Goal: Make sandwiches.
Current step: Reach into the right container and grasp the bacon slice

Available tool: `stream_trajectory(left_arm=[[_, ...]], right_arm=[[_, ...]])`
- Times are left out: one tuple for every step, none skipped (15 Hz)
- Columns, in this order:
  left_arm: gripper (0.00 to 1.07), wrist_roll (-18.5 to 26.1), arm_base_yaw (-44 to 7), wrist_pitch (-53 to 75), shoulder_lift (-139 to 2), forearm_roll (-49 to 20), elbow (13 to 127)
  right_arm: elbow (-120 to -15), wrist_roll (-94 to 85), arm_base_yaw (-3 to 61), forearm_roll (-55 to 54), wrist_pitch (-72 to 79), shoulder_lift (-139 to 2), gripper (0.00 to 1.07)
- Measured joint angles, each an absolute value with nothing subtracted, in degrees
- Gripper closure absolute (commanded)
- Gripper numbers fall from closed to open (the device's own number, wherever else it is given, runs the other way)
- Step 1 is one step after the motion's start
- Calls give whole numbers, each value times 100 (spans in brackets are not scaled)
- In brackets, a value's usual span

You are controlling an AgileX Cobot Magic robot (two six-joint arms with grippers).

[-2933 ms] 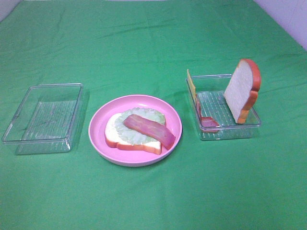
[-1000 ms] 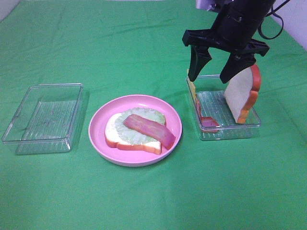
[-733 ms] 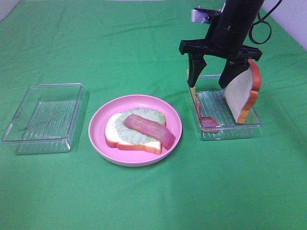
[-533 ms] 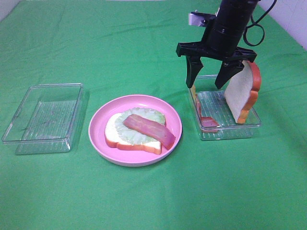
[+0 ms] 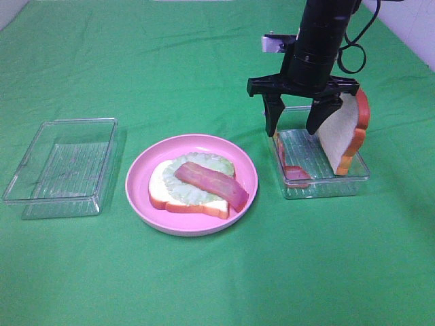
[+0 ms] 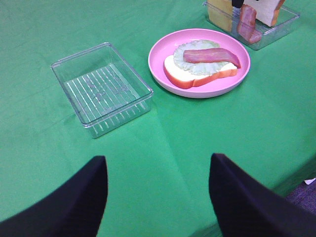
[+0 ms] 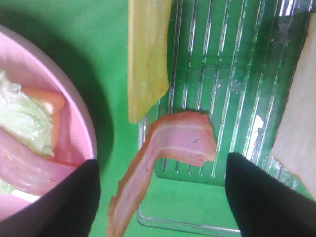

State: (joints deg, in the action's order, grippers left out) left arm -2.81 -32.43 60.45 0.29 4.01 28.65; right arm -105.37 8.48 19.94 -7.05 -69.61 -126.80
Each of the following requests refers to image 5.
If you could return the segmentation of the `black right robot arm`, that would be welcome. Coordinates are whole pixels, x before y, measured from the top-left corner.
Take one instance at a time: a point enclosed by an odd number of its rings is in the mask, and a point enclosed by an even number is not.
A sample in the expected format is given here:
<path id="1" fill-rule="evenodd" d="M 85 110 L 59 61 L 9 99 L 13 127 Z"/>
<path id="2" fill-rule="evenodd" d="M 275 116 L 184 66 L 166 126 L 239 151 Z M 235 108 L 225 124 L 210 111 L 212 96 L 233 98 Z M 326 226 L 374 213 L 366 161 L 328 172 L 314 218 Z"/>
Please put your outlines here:
<path id="1" fill-rule="evenodd" d="M 299 32 L 285 46 L 280 72 L 248 79 L 248 95 L 262 96 L 268 136 L 274 135 L 285 109 L 284 94 L 312 100 L 306 123 L 309 134 L 342 107 L 341 94 L 356 95 L 360 85 L 355 79 L 330 73 L 359 5 L 359 1 L 307 1 Z"/>

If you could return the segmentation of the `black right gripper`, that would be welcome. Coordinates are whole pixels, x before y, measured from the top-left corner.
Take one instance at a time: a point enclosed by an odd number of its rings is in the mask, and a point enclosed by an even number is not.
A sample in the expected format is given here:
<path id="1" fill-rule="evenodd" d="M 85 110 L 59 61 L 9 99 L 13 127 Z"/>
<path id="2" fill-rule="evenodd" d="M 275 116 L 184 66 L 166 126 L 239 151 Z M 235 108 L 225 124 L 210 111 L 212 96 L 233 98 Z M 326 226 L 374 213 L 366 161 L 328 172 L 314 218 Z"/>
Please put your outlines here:
<path id="1" fill-rule="evenodd" d="M 269 137 L 275 134 L 277 123 L 285 109 L 280 94 L 313 98 L 306 129 L 309 134 L 315 134 L 343 105 L 341 97 L 333 94 L 357 93 L 360 84 L 356 79 L 330 74 L 337 56 L 324 56 L 318 61 L 318 57 L 310 53 L 304 52 L 302 58 L 299 58 L 293 50 L 288 50 L 284 54 L 280 72 L 248 79 L 248 95 L 253 97 L 263 94 L 265 130 Z"/>

